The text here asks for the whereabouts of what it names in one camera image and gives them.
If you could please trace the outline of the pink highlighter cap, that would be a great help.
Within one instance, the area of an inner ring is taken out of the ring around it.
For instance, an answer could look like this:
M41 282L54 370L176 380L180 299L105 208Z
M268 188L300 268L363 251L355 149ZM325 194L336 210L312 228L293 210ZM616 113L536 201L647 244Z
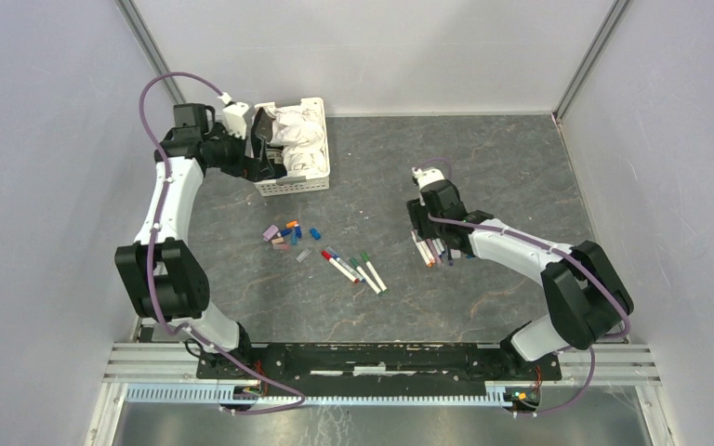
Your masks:
M262 238L265 242L270 241L275 238L280 233L280 230L276 225L270 225L262 232Z

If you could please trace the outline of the clear pen cap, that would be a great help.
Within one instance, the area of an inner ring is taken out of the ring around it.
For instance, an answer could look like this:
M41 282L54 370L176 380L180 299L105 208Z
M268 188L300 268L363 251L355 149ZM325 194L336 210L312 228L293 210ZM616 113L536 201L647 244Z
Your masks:
M311 249L304 249L299 255L296 257L296 261L298 263L303 262L309 255L311 254Z

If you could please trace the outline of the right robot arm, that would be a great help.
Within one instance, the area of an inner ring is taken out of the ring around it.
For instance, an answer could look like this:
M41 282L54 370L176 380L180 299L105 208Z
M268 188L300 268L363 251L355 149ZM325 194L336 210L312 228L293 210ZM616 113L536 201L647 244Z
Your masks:
M407 212L416 233L495 262L537 283L547 313L509 334L499 355L502 372L523 379L537 360L567 348L628 334L633 302L605 251L595 242L555 243L516 230L483 211L468 211L460 193L436 169L419 171Z

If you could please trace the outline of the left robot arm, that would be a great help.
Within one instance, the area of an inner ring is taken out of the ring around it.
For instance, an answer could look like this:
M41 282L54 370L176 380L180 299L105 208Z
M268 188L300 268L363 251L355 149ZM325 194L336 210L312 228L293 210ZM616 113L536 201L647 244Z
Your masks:
M187 238L207 170L253 183L284 174L282 161L270 156L271 117L258 108L248 133L239 136L216 120L211 106L186 103L175 106L173 114L175 125L153 155L156 182L148 214L134 242L117 247L114 262L141 318L220 353L221 369L244 378L255 366L245 328L211 303L209 280Z

